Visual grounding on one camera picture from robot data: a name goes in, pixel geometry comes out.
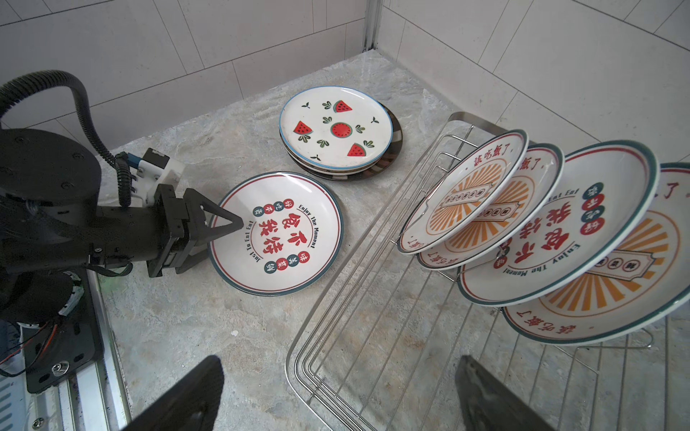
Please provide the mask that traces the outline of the white red character plate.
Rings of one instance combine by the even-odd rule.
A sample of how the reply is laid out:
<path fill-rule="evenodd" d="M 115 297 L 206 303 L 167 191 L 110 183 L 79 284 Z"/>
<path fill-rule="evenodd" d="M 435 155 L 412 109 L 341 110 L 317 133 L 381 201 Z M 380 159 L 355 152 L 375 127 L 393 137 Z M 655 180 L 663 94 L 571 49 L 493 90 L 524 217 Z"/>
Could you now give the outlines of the white red character plate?
<path fill-rule="evenodd" d="M 284 296 L 314 284 L 337 259 L 343 211 L 321 182 L 296 172 L 267 172 L 238 184 L 219 202 L 243 227 L 210 243 L 214 269 L 255 296 Z"/>

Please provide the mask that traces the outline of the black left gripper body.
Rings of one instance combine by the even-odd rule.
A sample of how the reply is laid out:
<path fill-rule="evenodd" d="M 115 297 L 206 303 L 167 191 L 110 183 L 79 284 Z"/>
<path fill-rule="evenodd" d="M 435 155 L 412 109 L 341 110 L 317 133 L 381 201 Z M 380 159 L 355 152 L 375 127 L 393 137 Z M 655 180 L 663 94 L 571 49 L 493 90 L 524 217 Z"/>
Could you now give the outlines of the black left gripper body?
<path fill-rule="evenodd" d="M 171 185 L 156 188 L 147 208 L 103 208 L 101 237 L 92 243 L 86 268 L 107 277 L 124 277 L 143 261 L 151 278 L 166 269 L 176 273 L 206 259 L 208 199 L 188 189 L 181 198 Z"/>

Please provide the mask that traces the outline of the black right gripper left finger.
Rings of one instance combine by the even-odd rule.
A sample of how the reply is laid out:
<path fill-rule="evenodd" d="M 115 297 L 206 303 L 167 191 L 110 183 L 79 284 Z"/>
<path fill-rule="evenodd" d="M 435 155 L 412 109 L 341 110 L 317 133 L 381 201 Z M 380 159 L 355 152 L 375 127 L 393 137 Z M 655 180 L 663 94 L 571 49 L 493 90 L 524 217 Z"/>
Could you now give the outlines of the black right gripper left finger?
<path fill-rule="evenodd" d="M 124 430 L 213 430 L 224 382 L 220 358 L 208 356 Z"/>

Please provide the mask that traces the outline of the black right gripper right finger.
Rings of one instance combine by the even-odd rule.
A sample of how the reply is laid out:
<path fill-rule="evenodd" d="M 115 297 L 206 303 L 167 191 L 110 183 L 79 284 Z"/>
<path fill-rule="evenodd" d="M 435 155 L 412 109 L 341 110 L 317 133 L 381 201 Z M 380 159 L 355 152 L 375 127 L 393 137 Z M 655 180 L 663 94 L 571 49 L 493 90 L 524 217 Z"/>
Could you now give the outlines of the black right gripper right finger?
<path fill-rule="evenodd" d="M 471 356 L 460 358 L 455 381 L 466 430 L 555 430 Z"/>

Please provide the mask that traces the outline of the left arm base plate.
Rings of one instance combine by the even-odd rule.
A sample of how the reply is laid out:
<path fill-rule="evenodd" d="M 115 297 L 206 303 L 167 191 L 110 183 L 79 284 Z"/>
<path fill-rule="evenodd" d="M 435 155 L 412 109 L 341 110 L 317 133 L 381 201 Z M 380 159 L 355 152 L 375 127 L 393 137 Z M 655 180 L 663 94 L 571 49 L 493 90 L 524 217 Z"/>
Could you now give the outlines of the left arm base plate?
<path fill-rule="evenodd" d="M 87 272 L 72 269 L 68 275 L 75 285 L 73 292 L 82 295 L 70 313 L 53 319 L 44 330 L 24 333 L 31 340 L 23 350 L 24 376 L 31 394 L 66 381 L 104 353 Z"/>

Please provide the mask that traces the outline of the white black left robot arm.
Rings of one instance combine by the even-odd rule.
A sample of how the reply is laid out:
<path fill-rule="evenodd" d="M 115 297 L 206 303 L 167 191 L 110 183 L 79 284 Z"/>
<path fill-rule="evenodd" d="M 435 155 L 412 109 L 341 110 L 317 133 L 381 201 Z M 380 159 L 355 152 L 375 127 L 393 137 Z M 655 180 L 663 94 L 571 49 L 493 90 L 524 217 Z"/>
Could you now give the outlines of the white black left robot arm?
<path fill-rule="evenodd" d="M 161 184 L 147 208 L 102 207 L 102 169 L 79 143 L 34 129 L 1 133 L 1 317 L 44 323 L 72 292 L 68 272 L 151 277 L 200 263 L 201 246 L 243 228 L 241 217 L 197 190 Z"/>

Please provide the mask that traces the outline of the white watermelon plate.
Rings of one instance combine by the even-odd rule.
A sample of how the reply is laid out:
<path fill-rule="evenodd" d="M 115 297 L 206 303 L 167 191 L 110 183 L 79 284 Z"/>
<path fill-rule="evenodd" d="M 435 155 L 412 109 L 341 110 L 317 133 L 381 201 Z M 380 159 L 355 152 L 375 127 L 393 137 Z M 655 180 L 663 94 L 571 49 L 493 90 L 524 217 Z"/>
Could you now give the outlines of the white watermelon plate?
<path fill-rule="evenodd" d="M 365 170 L 393 140 L 384 106 L 342 86 L 318 86 L 292 96 L 280 112 L 279 128 L 289 154 L 323 172 Z"/>

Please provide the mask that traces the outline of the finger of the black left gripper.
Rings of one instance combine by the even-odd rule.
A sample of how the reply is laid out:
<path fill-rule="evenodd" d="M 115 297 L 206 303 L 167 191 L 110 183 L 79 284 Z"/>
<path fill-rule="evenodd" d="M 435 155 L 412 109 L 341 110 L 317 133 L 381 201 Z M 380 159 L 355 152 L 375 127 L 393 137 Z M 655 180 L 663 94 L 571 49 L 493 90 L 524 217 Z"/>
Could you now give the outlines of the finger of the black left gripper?
<path fill-rule="evenodd" d="M 189 216 L 187 228 L 191 246 L 213 242 L 244 227 L 241 217 L 221 208 L 197 190 L 186 190 L 183 201 Z"/>

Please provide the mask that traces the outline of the dark striped rim plate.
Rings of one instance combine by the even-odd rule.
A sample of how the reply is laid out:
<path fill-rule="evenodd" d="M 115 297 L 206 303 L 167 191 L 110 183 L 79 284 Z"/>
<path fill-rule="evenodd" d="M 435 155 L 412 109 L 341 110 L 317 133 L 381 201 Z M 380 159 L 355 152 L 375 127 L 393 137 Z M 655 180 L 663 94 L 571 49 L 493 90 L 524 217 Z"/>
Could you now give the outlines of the dark striped rim plate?
<path fill-rule="evenodd" d="M 370 179 L 381 174 L 395 162 L 400 152 L 402 152 L 402 147 L 404 146 L 404 134 L 397 116 L 395 116 L 393 111 L 388 109 L 388 107 L 385 105 L 384 109 L 386 110 L 387 115 L 389 116 L 393 125 L 393 140 L 382 157 L 376 163 L 366 168 L 366 170 L 352 174 L 323 173 L 318 172 L 316 169 L 308 165 L 304 165 L 298 160 L 298 158 L 296 158 L 296 156 L 293 156 L 292 154 L 290 155 L 291 159 L 305 172 L 327 181 L 359 181 Z"/>

